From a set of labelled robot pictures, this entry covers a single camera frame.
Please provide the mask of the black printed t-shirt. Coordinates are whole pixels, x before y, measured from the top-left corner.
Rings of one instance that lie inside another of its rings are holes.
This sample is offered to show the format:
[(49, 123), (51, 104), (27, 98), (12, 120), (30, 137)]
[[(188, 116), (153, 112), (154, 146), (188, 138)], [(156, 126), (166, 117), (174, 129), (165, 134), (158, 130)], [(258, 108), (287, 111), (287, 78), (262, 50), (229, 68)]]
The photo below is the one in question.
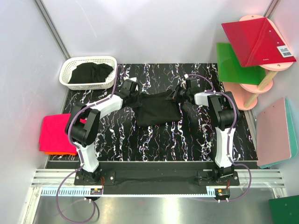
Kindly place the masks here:
[(162, 125), (181, 120), (177, 102), (168, 99), (171, 89), (157, 94), (134, 93), (126, 103), (134, 111), (138, 127)]

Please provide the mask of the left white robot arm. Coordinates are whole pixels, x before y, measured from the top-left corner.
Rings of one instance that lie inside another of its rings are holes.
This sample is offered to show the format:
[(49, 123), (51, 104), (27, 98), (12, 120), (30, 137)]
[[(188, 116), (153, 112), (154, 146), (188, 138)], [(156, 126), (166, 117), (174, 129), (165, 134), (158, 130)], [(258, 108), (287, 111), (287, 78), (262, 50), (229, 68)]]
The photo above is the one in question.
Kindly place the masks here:
[(106, 98), (74, 106), (65, 133), (79, 156), (80, 169), (76, 173), (86, 182), (96, 184), (101, 179), (100, 163), (94, 147), (100, 119), (126, 106), (139, 104), (138, 95), (137, 78), (128, 78), (118, 91), (113, 90)]

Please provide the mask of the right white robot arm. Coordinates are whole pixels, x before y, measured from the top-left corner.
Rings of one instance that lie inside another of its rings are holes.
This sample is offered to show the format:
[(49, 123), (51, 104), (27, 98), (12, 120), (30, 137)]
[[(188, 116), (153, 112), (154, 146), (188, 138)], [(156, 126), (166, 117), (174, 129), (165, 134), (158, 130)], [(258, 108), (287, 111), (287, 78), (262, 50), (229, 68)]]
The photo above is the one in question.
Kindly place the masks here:
[(239, 109), (232, 92), (216, 92), (213, 84), (201, 75), (185, 75), (185, 80), (167, 97), (178, 103), (189, 102), (209, 108), (209, 116), (216, 130), (214, 168), (207, 179), (224, 184), (234, 175), (232, 162), (233, 138)]

